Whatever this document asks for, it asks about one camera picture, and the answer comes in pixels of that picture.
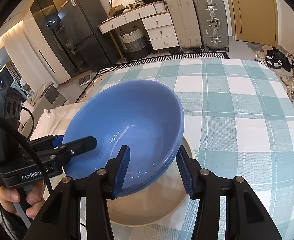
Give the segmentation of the left hand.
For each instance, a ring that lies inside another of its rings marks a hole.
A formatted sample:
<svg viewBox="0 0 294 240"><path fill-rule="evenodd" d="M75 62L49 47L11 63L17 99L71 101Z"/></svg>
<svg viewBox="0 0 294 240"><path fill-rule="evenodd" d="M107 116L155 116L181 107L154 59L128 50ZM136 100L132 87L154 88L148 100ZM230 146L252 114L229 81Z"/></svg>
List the left hand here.
<svg viewBox="0 0 294 240"><path fill-rule="evenodd" d="M45 202L43 198L44 191L45 184L43 181L40 181L34 184L32 191L24 197L24 199L27 200L27 203L31 206L26 210L27 217L34 219L42 208ZM0 203L7 212L18 215L18 211L16 211L13 204L19 202L20 194L17 190L10 190L5 186L0 187Z"/></svg>

